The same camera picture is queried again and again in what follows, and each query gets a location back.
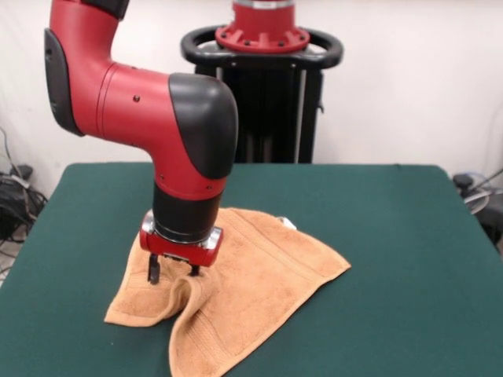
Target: table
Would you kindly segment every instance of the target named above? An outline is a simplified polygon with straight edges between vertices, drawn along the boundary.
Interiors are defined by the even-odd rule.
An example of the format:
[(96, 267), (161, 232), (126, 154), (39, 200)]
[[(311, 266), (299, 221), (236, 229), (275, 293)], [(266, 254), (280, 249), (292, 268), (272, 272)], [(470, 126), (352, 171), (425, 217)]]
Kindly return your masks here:
[[(172, 320), (103, 323), (151, 200), (150, 164), (65, 171), (0, 289), (1, 375), (169, 375)], [(503, 266), (439, 168), (236, 166), (222, 205), (285, 215), (353, 265), (229, 375), (503, 372)]]

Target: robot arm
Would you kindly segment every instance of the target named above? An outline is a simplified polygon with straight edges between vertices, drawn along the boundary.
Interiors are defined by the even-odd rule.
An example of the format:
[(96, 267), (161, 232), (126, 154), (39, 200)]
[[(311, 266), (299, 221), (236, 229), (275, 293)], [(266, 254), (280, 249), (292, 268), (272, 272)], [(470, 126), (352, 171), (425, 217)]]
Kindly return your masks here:
[[(178, 250), (180, 243), (201, 244), (211, 237), (233, 165), (237, 107), (231, 91), (216, 79), (165, 75), (114, 62), (112, 41), (127, 4), (53, 0), (45, 33), (51, 109), (67, 131), (150, 154), (155, 169), (150, 230), (161, 248), (150, 250), (155, 247), (146, 239), (142, 246), (155, 254), (181, 256), (183, 251), (160, 249), (175, 245)], [(198, 263), (190, 256), (182, 259), (203, 263), (199, 256), (194, 258)]]

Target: towel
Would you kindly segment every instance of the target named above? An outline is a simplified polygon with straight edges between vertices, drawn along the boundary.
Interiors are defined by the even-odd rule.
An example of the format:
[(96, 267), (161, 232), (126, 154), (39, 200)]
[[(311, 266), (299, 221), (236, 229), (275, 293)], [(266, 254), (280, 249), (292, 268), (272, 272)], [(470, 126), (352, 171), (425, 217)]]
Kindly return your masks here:
[(105, 322), (130, 327), (180, 313), (168, 346), (174, 377), (225, 374), (350, 268), (333, 249), (269, 214), (221, 209), (216, 225), (224, 239), (215, 264), (191, 277), (186, 263), (160, 258), (157, 285), (147, 281), (149, 253), (136, 238), (106, 313)]

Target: black cable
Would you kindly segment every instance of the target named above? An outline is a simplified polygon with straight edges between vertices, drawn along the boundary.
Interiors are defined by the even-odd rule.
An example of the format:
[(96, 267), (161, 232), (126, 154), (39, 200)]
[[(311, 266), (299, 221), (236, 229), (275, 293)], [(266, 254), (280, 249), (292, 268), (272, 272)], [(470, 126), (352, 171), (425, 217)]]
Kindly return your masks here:
[[(15, 179), (6, 179), (4, 177), (0, 177), (0, 182), (2, 183), (2, 185), (8, 185), (8, 186), (19, 186), (21, 191), (22, 192), (26, 192), (27, 195), (28, 195), (28, 190), (30, 189), (29, 187), (28, 188), (25, 188), (20, 182), (16, 181)], [(9, 192), (7, 192), (6, 190), (3, 190), (1, 191), (2, 194), (7, 194), (8, 196), (10, 196), (12, 198), (13, 201), (16, 201), (17, 199), (12, 196), (12, 194), (10, 194)]]
[(39, 206), (39, 204), (40, 204), (39, 201), (37, 199), (34, 199), (34, 197), (32, 196), (32, 194), (34, 194), (33, 191), (27, 189), (26, 193), (27, 193), (28, 197), (31, 199), (31, 202), (33, 203), (33, 205), (35, 206), (35, 210), (36, 210), (37, 214), (40, 213), (42, 208)]
[(8, 237), (6, 241), (12, 242), (12, 243), (24, 243), (25, 239), (22, 240), (15, 240), (12, 236)]
[(470, 190), (468, 191), (468, 194), (472, 194), (475, 190), (480, 189), (486, 183), (491, 182), (493, 179), (497, 178), (498, 176), (500, 176), (502, 174), (503, 174), (503, 167), (500, 170), (498, 170), (496, 173), (494, 173), (493, 175), (491, 175), (490, 177), (486, 178), (486, 180), (484, 180), (484, 181), (480, 182), (478, 185), (473, 186), (472, 188), (470, 188)]
[(40, 200), (42, 201), (42, 203), (44, 204), (47, 204), (47, 202), (49, 201), (46, 196), (44, 194), (42, 194), (40, 191), (36, 191), (34, 190), (33, 188), (29, 188), (31, 191), (33, 191), (34, 194), (36, 194), (37, 196), (40, 197)]
[(24, 223), (26, 226), (29, 226), (31, 227), (31, 223), (26, 220), (25, 218), (23, 218), (22, 216), (20, 216), (15, 209), (9, 207), (9, 206), (6, 206), (5, 204), (1, 204), (0, 203), (0, 208), (2, 208), (3, 210), (7, 210), (12, 216), (14, 216), (17, 220), (21, 221), (22, 223)]

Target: wire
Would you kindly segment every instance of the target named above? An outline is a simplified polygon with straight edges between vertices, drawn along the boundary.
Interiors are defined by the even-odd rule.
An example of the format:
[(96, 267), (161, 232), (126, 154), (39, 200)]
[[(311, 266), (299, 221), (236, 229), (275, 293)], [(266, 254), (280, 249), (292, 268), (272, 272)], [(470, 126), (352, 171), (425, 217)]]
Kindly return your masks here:
[(12, 216), (14, 216), (17, 220), (21, 221), (22, 223), (24, 223), (26, 226), (29, 226), (31, 227), (31, 224), (28, 220), (26, 220), (25, 218), (23, 218), (22, 216), (20, 216), (15, 209), (5, 205), (5, 204), (0, 204), (0, 208), (2, 208), (3, 210), (7, 210)]
[[(26, 210), (26, 213), (28, 215), (28, 217), (30, 217), (32, 220), (36, 220), (37, 219), (37, 216), (34, 215), (33, 213), (30, 212), (30, 201), (28, 199), (30, 195), (30, 191), (33, 191), (33, 190), (30, 190), (29, 187), (26, 188), (21, 182), (22, 181), (19, 181), (19, 179), (16, 179), (16, 178), (13, 178), (9, 175), (2, 175), (0, 176), (0, 180), (7, 180), (9, 182), (9, 184), (15, 184), (15, 185), (19, 185), (21, 190), (23, 191), (23, 196), (24, 196), (24, 208)], [(36, 201), (33, 200), (33, 198), (31, 198), (31, 201), (33, 202), (35, 208), (37, 209), (37, 212), (39, 212), (39, 209), (38, 209), (38, 206), (37, 206), (37, 203)]]
[(499, 175), (503, 174), (503, 167), (498, 170), (496, 173), (494, 173), (493, 175), (491, 175), (490, 177), (486, 178), (485, 180), (483, 180), (481, 183), (479, 183), (478, 185), (475, 185), (473, 186), (472, 188), (470, 188), (470, 191), (468, 191), (468, 193), (472, 193), (474, 191), (476, 191), (477, 189), (480, 189), (481, 187), (483, 187), (486, 183), (489, 183), (490, 181), (492, 181), (493, 179), (495, 179), (496, 177), (498, 177)]
[[(10, 192), (7, 192), (6, 190), (1, 191), (1, 194), (8, 196), (12, 203), (15, 203), (17, 201), (17, 199)], [(26, 191), (23, 191), (23, 197), (24, 197), (24, 210), (26, 211), (26, 215), (32, 220), (36, 220), (37, 218), (36, 217), (33, 218), (34, 216), (30, 212), (30, 203), (28, 202), (28, 195)]]
[(3, 134), (3, 147), (6, 150), (7, 158), (12, 161), (12, 158), (10, 157), (10, 152), (9, 152), (9, 145), (7, 144), (7, 133), (6, 131), (0, 126), (0, 132)]
[(11, 159), (9, 159), (9, 157), (7, 157), (6, 155), (4, 155), (3, 153), (0, 153), (0, 157), (3, 158), (5, 161), (7, 161), (10, 166), (13, 165)]
[(481, 174), (479, 172), (476, 172), (476, 171), (465, 171), (461, 174), (464, 174), (464, 175), (469, 175), (469, 176), (472, 176), (472, 177), (476, 177), (482, 181), (486, 181), (487, 180), (487, 177), (484, 175), (484, 174)]
[(485, 198), (487, 196), (492, 196), (492, 195), (501, 195), (503, 194), (503, 190), (495, 190), (495, 191), (486, 191), (484, 190), (483, 192), (479, 192), (478, 194), (469, 196), (468, 198), (464, 199), (464, 204), (469, 204), (471, 202), (474, 202), (478, 199)]
[[(492, 116), (490, 117), (489, 134), (487, 135), (487, 139), (489, 140), (489, 142), (494, 139), (494, 131), (496, 129), (497, 120), (498, 120), (498, 117), (500, 115), (501, 110), (503, 110), (503, 101), (500, 102), (499, 104), (497, 104), (496, 108), (494, 108)], [(487, 145), (488, 148), (486, 149), (486, 156), (484, 158), (484, 167), (485, 168), (487, 168), (487, 165), (489, 164), (489, 154), (491, 152), (492, 146), (493, 146), (492, 143)]]
[(7, 240), (6, 240), (6, 241), (9, 241), (9, 242), (12, 242), (12, 243), (24, 243), (24, 241), (25, 241), (25, 240), (26, 240), (26, 239), (22, 239), (22, 240), (15, 240), (14, 238), (9, 237), (9, 238), (7, 238)]
[(40, 191), (35, 191), (33, 189), (31, 191), (39, 198), (39, 200), (42, 204), (44, 204), (44, 205), (47, 204), (47, 202), (49, 200), (46, 198), (46, 196), (44, 194), (42, 194)]
[(2, 250), (0, 250), (0, 254), (5, 255), (5, 256), (6, 256), (6, 257), (8, 257), (8, 258), (16, 259), (16, 255), (6, 253), (6, 252), (4, 252), (4, 251), (2, 251)]
[[(0, 275), (3, 275), (7, 271), (9, 271), (11, 268), (12, 268), (12, 266), (10, 265), (9, 267), (5, 267), (4, 269), (1, 269), (0, 270)], [(4, 281), (6, 278), (7, 278), (7, 276), (4, 276), (4, 277), (0, 278), (0, 281)]]
[(35, 210), (37, 211), (37, 213), (39, 213), (42, 210), (42, 208), (40, 207), (41, 203), (39, 203), (38, 198), (34, 198), (32, 196), (32, 194), (34, 194), (34, 193), (31, 190), (26, 190), (26, 193), (28, 194), (28, 196), (30, 197), (31, 202), (35, 206)]

